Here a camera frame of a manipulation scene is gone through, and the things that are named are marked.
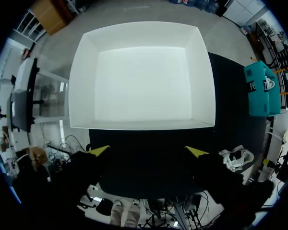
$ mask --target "white tray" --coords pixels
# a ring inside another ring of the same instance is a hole
[[[211,127],[215,88],[197,27],[137,22],[83,35],[70,73],[71,127]]]

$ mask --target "gray floor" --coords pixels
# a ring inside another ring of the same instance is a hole
[[[167,0],[95,1],[87,12],[76,16],[67,27],[53,36],[44,35],[36,44],[31,57],[38,58],[40,68],[68,79],[72,60],[83,33],[113,24],[137,21],[165,21],[197,26],[204,38],[208,52],[224,56],[244,66],[252,63],[250,57],[255,57],[245,35],[230,20],[200,11],[195,7],[171,4]],[[40,88],[51,84],[45,84],[42,80],[37,82],[40,84]],[[49,105],[51,109],[47,110],[48,114],[56,115],[52,113],[57,112],[58,108],[55,106],[58,106],[58,103],[49,103]],[[50,140],[52,144],[59,145],[61,138],[69,134],[75,135],[82,146],[89,143],[88,130],[70,128],[68,120],[63,121],[61,127],[59,122],[33,125],[30,141],[32,145],[39,147],[43,147]],[[73,139],[66,142],[72,146],[73,151],[79,148],[78,143]],[[222,210],[222,206],[215,204],[211,198],[209,200],[209,219],[211,220]],[[200,215],[204,212],[205,206],[206,203],[201,202]],[[98,216],[94,211],[88,211],[87,216],[103,222],[109,221],[108,218]],[[206,212],[202,220],[203,225],[207,223],[207,218]]]

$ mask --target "desk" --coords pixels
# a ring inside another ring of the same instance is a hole
[[[93,148],[110,145],[107,173],[100,180],[106,192],[123,197],[161,198],[195,193],[192,165],[183,148],[215,153],[238,145],[261,153],[266,118],[248,115],[243,66],[209,53],[216,92],[216,125],[210,128],[158,131],[89,130]]]

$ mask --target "shoe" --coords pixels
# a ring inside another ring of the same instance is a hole
[[[242,145],[239,145],[232,151],[225,149],[219,152],[219,155],[223,157],[223,164],[233,172],[242,170],[243,165],[254,160],[254,155],[247,149],[243,149]]]
[[[122,206],[122,207],[124,207],[124,206],[123,206],[123,203],[122,203],[120,200],[116,200],[116,201],[114,202],[113,206]]]
[[[132,204],[139,206],[140,202],[141,202],[140,200],[134,199],[133,202],[132,202]]]
[[[270,90],[275,86],[275,82],[269,79],[267,76],[265,77],[266,84],[267,84],[267,89]]]

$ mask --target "teal box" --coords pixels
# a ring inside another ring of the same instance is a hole
[[[249,90],[250,116],[275,116],[280,114],[281,96],[277,76],[262,61],[244,67],[244,75]],[[275,82],[275,86],[267,90],[266,78]]]

